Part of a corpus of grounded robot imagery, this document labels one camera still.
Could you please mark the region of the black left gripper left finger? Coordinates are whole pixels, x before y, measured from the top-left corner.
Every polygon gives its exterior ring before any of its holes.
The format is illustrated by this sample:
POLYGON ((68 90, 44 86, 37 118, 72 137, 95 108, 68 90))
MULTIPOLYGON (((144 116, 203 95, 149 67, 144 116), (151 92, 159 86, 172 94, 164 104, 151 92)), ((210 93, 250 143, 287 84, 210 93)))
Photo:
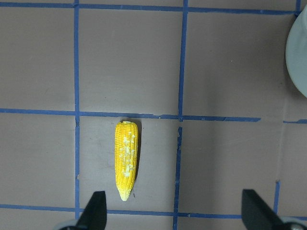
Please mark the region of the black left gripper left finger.
POLYGON ((104 230, 106 227, 106 194, 96 191, 77 221, 77 230, 104 230))

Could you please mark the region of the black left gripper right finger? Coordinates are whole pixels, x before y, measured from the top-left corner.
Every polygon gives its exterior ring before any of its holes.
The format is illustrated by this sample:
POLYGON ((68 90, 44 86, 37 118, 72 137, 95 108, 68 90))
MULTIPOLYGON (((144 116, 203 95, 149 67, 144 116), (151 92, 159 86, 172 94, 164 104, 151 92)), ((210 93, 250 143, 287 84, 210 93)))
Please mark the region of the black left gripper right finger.
POLYGON ((247 230, 286 230, 287 225, 253 189, 243 189, 241 218, 247 230))

